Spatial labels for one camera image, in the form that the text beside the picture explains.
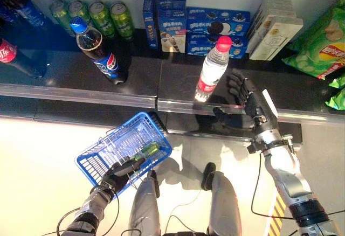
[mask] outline black wire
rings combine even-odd
[[[109,228],[109,230],[108,230],[105,234],[103,234],[102,236],[105,236],[105,235],[107,235],[107,234],[110,232],[110,230],[114,227],[114,225],[115,225],[115,223],[116,223],[116,221],[117,221],[117,219],[118,219],[118,217],[119,217],[119,212],[120,212],[120,201],[119,201],[119,196],[118,196],[118,194],[116,194],[116,192],[115,192],[115,195],[116,195],[116,199],[118,200],[118,213],[117,213],[117,215],[116,215],[116,218],[115,218],[113,224],[112,224],[111,227]],[[63,231],[64,231],[64,230],[60,231],[60,224],[62,223],[62,221],[63,221],[69,214],[71,214],[71,213],[73,213],[73,212],[75,212],[75,211],[77,211],[77,210],[79,210],[79,209],[80,209],[80,208],[76,208],[76,209],[70,210],[69,212],[65,213],[64,216],[62,216],[61,219],[59,220],[58,225],[57,225],[57,228],[56,228],[56,231],[55,231],[55,232],[47,233],[47,234],[45,234],[45,235],[56,233],[58,236],[60,236],[60,233],[59,233],[59,232],[63,232]]]
[[[46,234],[43,234],[41,236],[46,236],[46,235],[49,235],[49,234],[53,234],[53,233],[59,233],[59,232],[63,232],[64,230],[61,230],[61,231],[55,231],[55,232],[50,232],[50,233],[46,233]]]
[[[181,223],[184,227],[186,227],[186,228],[187,228],[188,230],[190,230],[191,232],[195,232],[195,233],[196,233],[196,231],[194,231],[194,230],[192,230],[191,228],[189,228],[186,224],[183,223],[183,221],[180,220],[179,217],[177,217],[177,216],[174,215],[174,214],[172,214],[171,216],[169,216],[169,219],[168,219],[168,222],[167,222],[167,228],[168,228],[168,224],[169,224],[169,221],[170,221],[170,218],[171,218],[171,217],[175,217],[177,220],[180,221],[180,223]]]
[[[331,216],[332,214],[336,214],[336,213],[342,213],[342,212],[345,212],[345,210],[336,211],[336,212],[333,212],[333,213],[328,213],[328,215],[329,215],[329,216]]]
[[[75,212],[75,211],[77,211],[77,210],[79,210],[79,209],[80,209],[79,207],[76,208],[76,209],[73,209],[73,210],[71,210],[70,212],[65,213],[64,216],[61,217],[61,219],[60,219],[59,222],[58,222],[58,225],[56,226],[56,234],[57,234],[57,236],[60,236],[60,233],[59,233],[59,231],[60,231],[60,224],[63,222],[63,220],[64,220],[69,214],[71,214],[71,213],[73,213],[73,212]]]
[[[117,213],[117,215],[116,215],[116,218],[115,218],[113,224],[112,224],[111,227],[109,228],[109,230],[108,230],[105,234],[103,234],[102,236],[105,236],[105,235],[108,234],[108,232],[110,232],[110,230],[114,227],[114,225],[115,225],[115,223],[116,223],[116,221],[118,220],[118,217],[119,217],[119,212],[120,212],[120,201],[119,201],[119,196],[118,196],[118,194],[116,194],[116,192],[115,192],[115,195],[116,195],[116,199],[118,200],[118,213]]]
[[[258,179],[257,179],[257,183],[256,183],[256,185],[255,185],[254,194],[253,194],[253,198],[252,198],[252,205],[251,205],[252,213],[254,213],[254,214],[258,215],[258,216],[263,216],[263,217],[279,218],[279,219],[287,219],[287,220],[294,220],[294,218],[292,218],[292,217],[267,216],[267,215],[265,215],[265,214],[261,214],[261,213],[257,213],[257,212],[254,212],[254,211],[253,211],[253,204],[254,204],[255,194],[256,194],[256,192],[257,192],[257,188],[258,188],[258,184],[259,184],[260,173],[261,173],[261,153],[260,153],[260,161],[259,161]]]
[[[128,229],[128,230],[124,230],[120,236],[122,236],[125,232],[139,232],[139,236],[141,236],[141,231],[139,229]]]
[[[294,235],[296,232],[297,232],[297,230],[294,231],[293,233],[289,234],[288,236],[292,236],[292,235]]]

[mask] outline water bottle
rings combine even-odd
[[[108,50],[101,32],[80,17],[71,19],[71,27],[75,31],[77,44],[85,55],[90,57],[105,77],[114,84],[126,81],[126,75],[120,70],[115,55]]]
[[[229,50],[232,41],[228,36],[221,36],[217,44],[207,54],[196,86],[195,99],[205,102],[215,90],[229,62]]]

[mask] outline pepsi bottle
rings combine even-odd
[[[87,26],[80,17],[71,19],[71,27],[76,33],[79,48],[93,60],[105,77],[113,84],[125,82],[127,77],[121,71],[115,55],[108,50],[102,33],[91,26]]]
[[[5,0],[6,4],[15,9],[33,27],[49,30],[50,21],[36,8],[31,0]]]

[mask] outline red bottle cap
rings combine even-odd
[[[221,36],[217,41],[216,49],[221,53],[225,53],[230,50],[231,45],[232,45],[232,40],[230,37]]]

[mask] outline coca-cola bottle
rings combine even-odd
[[[33,78],[42,78],[46,70],[45,65],[33,61],[3,38],[0,38],[0,62],[14,66]]]

